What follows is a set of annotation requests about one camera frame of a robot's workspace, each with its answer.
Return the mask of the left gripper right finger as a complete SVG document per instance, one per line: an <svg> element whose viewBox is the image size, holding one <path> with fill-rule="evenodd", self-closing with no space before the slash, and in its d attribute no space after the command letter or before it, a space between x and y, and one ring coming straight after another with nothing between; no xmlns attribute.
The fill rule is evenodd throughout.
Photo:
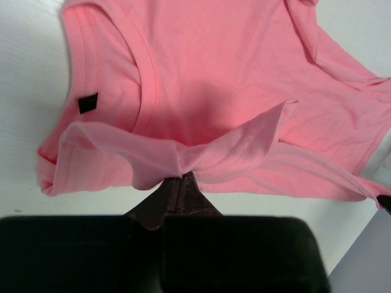
<svg viewBox="0 0 391 293"><path fill-rule="evenodd" d="M224 216L211 206L161 227L164 292L330 292L317 241L294 217Z"/></svg>

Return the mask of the pink t shirt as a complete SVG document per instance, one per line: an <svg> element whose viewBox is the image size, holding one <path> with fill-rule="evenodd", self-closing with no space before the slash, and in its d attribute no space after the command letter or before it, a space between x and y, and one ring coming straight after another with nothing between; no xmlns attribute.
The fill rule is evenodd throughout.
<svg viewBox="0 0 391 293"><path fill-rule="evenodd" d="M42 192L149 190L362 201L390 129L390 79L317 23L316 1L65 1L63 111L37 150Z"/></svg>

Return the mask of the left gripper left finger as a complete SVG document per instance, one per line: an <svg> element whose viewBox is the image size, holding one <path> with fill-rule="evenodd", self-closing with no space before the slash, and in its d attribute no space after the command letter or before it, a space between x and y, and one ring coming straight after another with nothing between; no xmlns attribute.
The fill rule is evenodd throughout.
<svg viewBox="0 0 391 293"><path fill-rule="evenodd" d="M166 179L120 216L1 219L1 291L178 292L164 274L162 232L178 188Z"/></svg>

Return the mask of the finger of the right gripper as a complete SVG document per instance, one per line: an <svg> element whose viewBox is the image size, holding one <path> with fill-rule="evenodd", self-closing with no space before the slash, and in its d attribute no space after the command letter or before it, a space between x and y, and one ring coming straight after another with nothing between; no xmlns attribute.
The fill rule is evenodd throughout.
<svg viewBox="0 0 391 293"><path fill-rule="evenodd" d="M391 215L391 196L388 195L379 195L376 197L379 205Z"/></svg>

